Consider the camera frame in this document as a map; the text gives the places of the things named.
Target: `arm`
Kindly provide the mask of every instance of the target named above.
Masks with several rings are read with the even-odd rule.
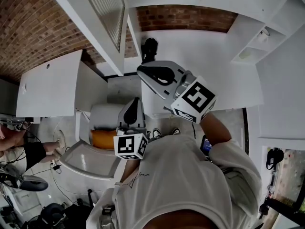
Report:
[[[138,168],[140,165],[140,160],[128,160],[126,162],[126,166],[124,169],[123,176],[121,178],[121,182],[124,182],[134,171],[136,168]]]
[[[213,114],[209,113],[200,125],[213,146],[209,158],[223,171],[231,200],[248,215],[256,215],[262,183],[254,163],[246,152],[230,141],[228,129]]]
[[[201,121],[200,126],[212,146],[232,139],[229,130],[212,113]]]
[[[4,125],[0,125],[0,133],[2,134],[2,139],[4,139],[15,135],[16,130],[11,130]]]
[[[0,140],[0,151],[7,150],[17,145],[17,143],[23,138],[25,132],[25,130],[19,132],[16,131],[14,135]]]

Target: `black shorts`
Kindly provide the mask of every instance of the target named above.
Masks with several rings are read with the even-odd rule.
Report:
[[[42,143],[26,143],[22,145],[27,159],[27,169],[32,168],[35,164],[39,163],[47,156]]]

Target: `black and white marker cube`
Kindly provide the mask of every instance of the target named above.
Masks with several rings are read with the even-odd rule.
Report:
[[[208,88],[204,78],[199,76],[171,104],[171,108],[175,115],[200,123],[214,107],[216,98],[216,94]]]
[[[148,140],[142,133],[113,137],[114,151],[122,159],[143,159]]]

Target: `white wall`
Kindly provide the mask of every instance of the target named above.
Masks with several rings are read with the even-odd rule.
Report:
[[[261,205],[268,195],[268,186],[271,182],[272,171],[266,169],[268,147],[260,143],[259,112],[258,106],[247,108],[248,128],[249,128],[249,157],[260,172],[262,178]]]
[[[0,79],[0,114],[16,115],[19,86]]]
[[[158,42],[156,60],[170,60],[201,75],[218,94],[214,110],[250,107],[263,103],[255,65],[229,63],[223,47],[226,34],[211,31],[169,30],[142,32],[142,38]],[[135,72],[141,59],[125,59],[124,72]],[[107,63],[97,68],[113,71]]]
[[[297,146],[305,139],[304,48],[305,26],[257,64],[264,95],[259,106],[260,137],[267,137],[263,142],[271,138]]]

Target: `electrical cable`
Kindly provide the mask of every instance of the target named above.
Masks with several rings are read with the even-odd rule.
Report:
[[[17,159],[15,159],[15,160],[13,160],[13,161],[1,161],[0,163],[6,163],[6,165],[3,167],[3,168],[5,168],[7,165],[9,165],[9,164],[12,164],[12,163],[15,163],[15,162],[17,162],[17,161],[20,161],[20,160],[22,160],[22,159],[24,159],[25,157],[23,157],[23,158],[21,158],[21,159],[19,159],[20,158],[20,156],[21,155],[23,155],[25,153],[25,151],[23,150],[23,152],[17,157]]]
[[[54,165],[56,165],[58,161],[59,161],[59,159],[55,161]]]
[[[35,174],[31,175],[31,176],[34,176],[34,175],[36,175],[36,174],[39,174],[39,173],[42,173],[42,172],[45,172],[45,171],[49,171],[49,170],[52,170],[52,169],[43,170],[43,171],[37,172],[37,173],[35,173]]]
[[[65,189],[64,187],[62,187],[61,185],[58,185],[58,186],[60,186],[60,187],[61,187],[63,190],[65,190],[66,192],[71,193],[71,194],[74,194],[74,195],[79,195],[79,196],[88,195],[88,193],[72,193],[72,192],[66,190],[66,189]],[[96,190],[96,191],[93,191],[92,193],[97,193],[97,192],[104,192],[104,191],[102,191],[102,190]]]
[[[55,185],[57,186],[57,188],[58,188],[58,190],[73,204],[73,201],[71,200],[71,199],[69,199],[69,197],[67,196],[67,195],[65,195],[64,193],[63,193],[63,191],[61,191],[61,189],[58,187],[58,185],[57,185],[57,183],[56,183],[56,180],[55,180],[55,178],[54,178],[54,176],[53,176],[53,173],[52,173],[52,171],[51,171],[51,175],[52,175],[52,177],[53,177],[53,180],[54,180],[54,182],[55,182]]]
[[[43,170],[43,171],[40,171],[40,172],[37,172],[37,173],[35,173],[35,174],[33,174],[33,175],[36,175],[36,174],[39,174],[39,173],[42,173],[42,172],[45,172],[45,171],[49,171],[49,170],[58,170],[58,169],[60,169],[60,167],[61,167],[62,165],[57,165],[57,166],[54,166],[53,168],[51,168],[51,169],[47,169],[47,170]]]
[[[33,134],[33,132],[31,132],[30,130],[24,129],[24,128],[23,128],[23,130],[29,132],[31,135],[33,135],[34,138],[36,138],[39,142],[41,142],[41,140],[37,136],[35,136]]]
[[[62,173],[62,170],[59,168],[58,170],[60,170],[60,172],[57,172],[57,170],[55,170],[56,171],[56,173],[57,174],[61,174]]]
[[[196,139],[196,133],[195,133],[194,122],[192,122],[192,127],[193,127],[193,131],[194,131],[194,138]]]

